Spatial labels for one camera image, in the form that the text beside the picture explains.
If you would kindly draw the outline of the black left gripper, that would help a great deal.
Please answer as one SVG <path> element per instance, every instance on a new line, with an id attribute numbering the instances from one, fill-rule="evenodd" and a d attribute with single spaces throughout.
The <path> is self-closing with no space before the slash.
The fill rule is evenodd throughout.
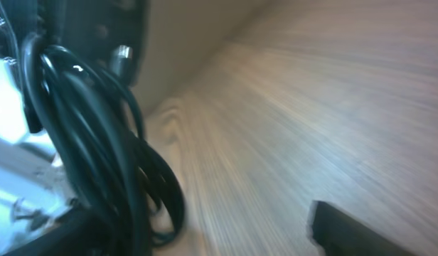
<path id="1" fill-rule="evenodd" d="M 14 57 L 11 39 L 22 47 L 36 32 L 90 62 L 107 67 L 119 47 L 130 49 L 120 79 L 131 85 L 144 59 L 149 0 L 6 0 L 0 1 L 0 58 Z"/>

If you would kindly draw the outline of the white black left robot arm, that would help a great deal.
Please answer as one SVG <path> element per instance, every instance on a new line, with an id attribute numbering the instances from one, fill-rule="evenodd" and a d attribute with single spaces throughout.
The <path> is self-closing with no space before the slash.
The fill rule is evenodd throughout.
<path id="1" fill-rule="evenodd" d="M 0 1 L 0 255 L 150 255 L 146 1 Z"/>

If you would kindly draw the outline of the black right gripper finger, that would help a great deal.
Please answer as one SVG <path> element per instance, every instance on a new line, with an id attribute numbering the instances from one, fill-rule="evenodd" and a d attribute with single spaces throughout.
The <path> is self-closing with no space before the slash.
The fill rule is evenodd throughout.
<path id="1" fill-rule="evenodd" d="M 325 201 L 314 201 L 309 229 L 325 256 L 414 256 Z"/>

